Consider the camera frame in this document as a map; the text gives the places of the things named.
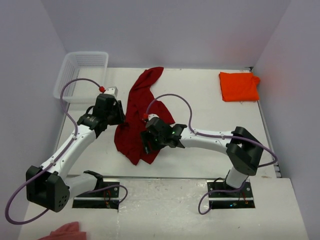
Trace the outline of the dark red t shirt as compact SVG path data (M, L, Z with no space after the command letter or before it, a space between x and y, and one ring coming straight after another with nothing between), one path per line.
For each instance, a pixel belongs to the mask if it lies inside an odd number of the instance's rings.
M140 160L148 164L157 157L159 151L145 153L140 133L146 130L144 114L153 101L154 95L151 86L161 77L164 68L161 66L145 70L131 87L125 114L125 122L117 126L114 134L114 143L118 152L125 155L133 165Z

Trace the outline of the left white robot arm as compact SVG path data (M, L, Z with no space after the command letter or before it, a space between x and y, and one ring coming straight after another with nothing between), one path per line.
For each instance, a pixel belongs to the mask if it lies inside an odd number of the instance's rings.
M125 115L116 94L101 93L76 122L74 132L67 141L39 167L26 171L26 197L53 212L60 212L69 199L81 194L97 197L103 193L103 176L86 170L76 177L68 178L69 171L108 126L124 123Z

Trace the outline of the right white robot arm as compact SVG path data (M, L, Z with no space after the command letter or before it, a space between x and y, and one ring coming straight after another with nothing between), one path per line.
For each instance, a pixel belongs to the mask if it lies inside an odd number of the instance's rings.
M198 148L227 155L232 168L224 180L223 191L230 197L241 191L241 185L248 177L257 174L264 151L261 143L244 127L202 133L185 124L170 126L156 116L146 122L140 137L146 154L170 147Z

